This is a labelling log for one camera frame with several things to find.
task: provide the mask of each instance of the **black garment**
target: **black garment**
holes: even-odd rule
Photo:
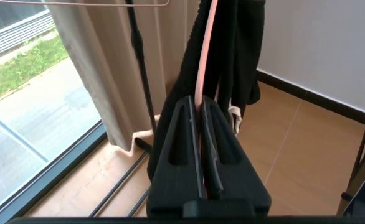
[[[219,0],[217,4],[203,94],[214,98],[220,83],[217,103],[227,120],[230,100],[243,115],[247,103],[260,99],[255,72],[263,37],[264,4],[265,0]],[[150,180],[154,176],[176,103],[184,96],[195,94],[210,5],[211,0],[202,0],[199,5],[180,74],[164,102],[148,162]]]

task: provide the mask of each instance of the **grass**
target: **grass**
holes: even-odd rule
[[[68,57],[59,36],[38,41],[27,52],[0,65],[0,97]]]

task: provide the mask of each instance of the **beige curtain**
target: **beige curtain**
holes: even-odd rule
[[[167,0],[135,0],[161,4]],[[69,0],[69,2],[93,2]],[[124,1],[98,0],[95,3]],[[135,9],[155,114],[183,59],[198,0]],[[125,7],[49,6],[61,39],[105,124],[109,141],[129,151],[132,134],[151,129]]]

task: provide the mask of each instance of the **wall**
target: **wall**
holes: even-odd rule
[[[365,1],[267,0],[259,70],[365,111]]]

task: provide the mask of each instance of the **baseboard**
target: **baseboard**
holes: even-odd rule
[[[332,112],[335,112],[335,113],[345,116],[347,118],[350,118],[352,120],[365,124],[365,113],[362,111],[356,110],[347,105],[344,105],[344,104],[338,103],[336,101],[333,101],[331,99],[325,98],[316,93],[312,93],[310,91],[303,89],[302,87],[292,85],[291,83],[287,83],[283,80],[275,78],[275,77],[273,77],[269,74],[263,73],[261,71],[257,71],[257,76],[258,76],[258,80],[262,83],[265,83],[274,88],[277,88],[286,93],[289,93],[293,96],[301,98],[305,101],[318,105],[322,108],[325,108],[327,110],[330,110]]]

